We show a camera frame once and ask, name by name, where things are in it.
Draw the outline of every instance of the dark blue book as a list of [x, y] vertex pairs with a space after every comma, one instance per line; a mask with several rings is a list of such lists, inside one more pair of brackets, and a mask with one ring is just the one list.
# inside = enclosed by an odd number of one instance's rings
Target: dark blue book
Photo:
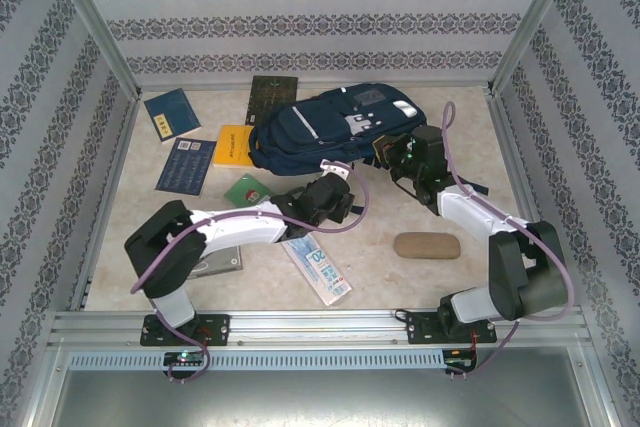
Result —
[[199, 196], [211, 165], [216, 143], [178, 137], [171, 149], [156, 190]]
[[200, 122], [182, 89], [146, 100], [144, 105], [161, 142], [190, 134], [200, 128]]

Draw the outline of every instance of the beige floor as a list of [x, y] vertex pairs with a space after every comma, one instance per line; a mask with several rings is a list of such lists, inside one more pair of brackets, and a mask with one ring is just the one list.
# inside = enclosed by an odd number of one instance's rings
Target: beige floor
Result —
[[[467, 179], [490, 188], [490, 199], [500, 208], [517, 213], [515, 200], [500, 154], [487, 105], [480, 88], [412, 88], [404, 91], [440, 125], [448, 100], [458, 106], [450, 141], [456, 167]], [[298, 99], [319, 90], [299, 90]], [[157, 94], [146, 94], [145, 98]], [[216, 139], [223, 124], [242, 124], [248, 91], [188, 92], [203, 128], [194, 138]], [[140, 292], [130, 295], [136, 277], [124, 252], [125, 239], [165, 202], [182, 198], [188, 208], [230, 208], [222, 194], [243, 174], [238, 169], [211, 168], [200, 198], [156, 192], [154, 187], [171, 145], [161, 145], [144, 107], [136, 119], [127, 159], [111, 211], [100, 257], [93, 276], [87, 310], [148, 310]], [[332, 308], [435, 307], [440, 298], [486, 282], [487, 253], [462, 228], [432, 215], [390, 181], [388, 172], [363, 165], [372, 205], [368, 217], [344, 234], [314, 234], [352, 285]], [[275, 177], [249, 169], [275, 192], [303, 185], [310, 177]], [[356, 203], [362, 196], [357, 192]], [[393, 252], [400, 232], [450, 232], [462, 244], [457, 260], [407, 260]], [[300, 310], [326, 308], [315, 295], [282, 246], [242, 247], [244, 269], [187, 282], [197, 309]]]

